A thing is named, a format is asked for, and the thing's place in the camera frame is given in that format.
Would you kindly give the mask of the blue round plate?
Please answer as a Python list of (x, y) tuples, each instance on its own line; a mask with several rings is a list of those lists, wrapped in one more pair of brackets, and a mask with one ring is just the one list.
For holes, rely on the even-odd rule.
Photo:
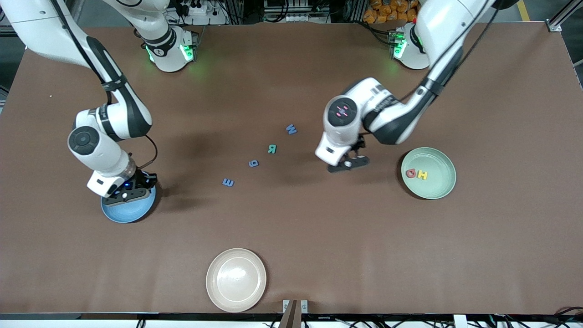
[(104, 204), (105, 199), (102, 198), (101, 209), (104, 215), (112, 222), (120, 224), (138, 222), (154, 210), (157, 193), (158, 188), (153, 187), (146, 197), (115, 206)]

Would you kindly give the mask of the pale green round plate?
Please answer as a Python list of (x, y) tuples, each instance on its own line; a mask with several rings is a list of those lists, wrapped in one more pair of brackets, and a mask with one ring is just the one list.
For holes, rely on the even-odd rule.
[[(406, 177), (406, 170), (427, 171), (428, 179)], [(435, 148), (420, 147), (409, 151), (400, 165), (400, 174), (407, 189), (422, 199), (436, 200), (449, 195), (456, 184), (455, 166), (445, 153)]]

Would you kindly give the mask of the brown table cover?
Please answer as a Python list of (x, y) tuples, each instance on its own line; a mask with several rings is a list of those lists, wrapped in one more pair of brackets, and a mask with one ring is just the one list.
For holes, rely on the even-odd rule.
[[(363, 77), (398, 96), (424, 77), (366, 29), (210, 27), (177, 73), (131, 28), (88, 33), (152, 114), (159, 203), (134, 224), (104, 216), (66, 143), (104, 93), (89, 69), (25, 52), (0, 115), (0, 312), (216, 312), (205, 276), (235, 247), (268, 270), (255, 312), (583, 307), (583, 90), (544, 23), (493, 24), (409, 139), (369, 135), (370, 164), (338, 174), (314, 155), (326, 103)], [(449, 195), (407, 189), (420, 147), (452, 160)]]

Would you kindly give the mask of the beige round plate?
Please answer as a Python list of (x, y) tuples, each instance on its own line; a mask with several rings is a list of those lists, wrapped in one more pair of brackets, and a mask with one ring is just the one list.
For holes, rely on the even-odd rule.
[(264, 295), (267, 272), (263, 261), (244, 248), (217, 255), (206, 274), (206, 290), (220, 310), (240, 313), (253, 308)]

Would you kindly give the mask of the orange packets pile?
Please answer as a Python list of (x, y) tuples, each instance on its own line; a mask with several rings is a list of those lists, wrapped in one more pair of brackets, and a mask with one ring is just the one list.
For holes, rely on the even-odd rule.
[(362, 20), (368, 24), (399, 20), (415, 22), (420, 9), (420, 0), (367, 0)]

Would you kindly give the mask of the grey electronics rack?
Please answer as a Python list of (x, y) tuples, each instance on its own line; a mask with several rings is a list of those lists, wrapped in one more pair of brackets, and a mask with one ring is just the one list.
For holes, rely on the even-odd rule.
[(260, 14), (271, 23), (331, 22), (330, 0), (263, 0)]

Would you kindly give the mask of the white power strip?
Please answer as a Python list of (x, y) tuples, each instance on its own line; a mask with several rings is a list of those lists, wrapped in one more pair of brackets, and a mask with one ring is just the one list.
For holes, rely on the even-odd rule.
[(202, 17), (213, 11), (210, 0), (174, 0), (179, 17)]

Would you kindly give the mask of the metal bracket with brown post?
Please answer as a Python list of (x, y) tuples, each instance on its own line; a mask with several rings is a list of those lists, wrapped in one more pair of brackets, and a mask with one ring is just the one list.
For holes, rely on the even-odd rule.
[(283, 300), (283, 316), (277, 328), (309, 328), (303, 315), (309, 313), (308, 300)]

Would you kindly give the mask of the aluminium frame profile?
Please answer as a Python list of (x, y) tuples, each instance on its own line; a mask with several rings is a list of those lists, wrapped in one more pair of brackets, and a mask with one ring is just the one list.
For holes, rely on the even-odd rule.
[(546, 19), (548, 31), (562, 31), (561, 25), (580, 8), (583, 8), (583, 0), (569, 0), (552, 18)]

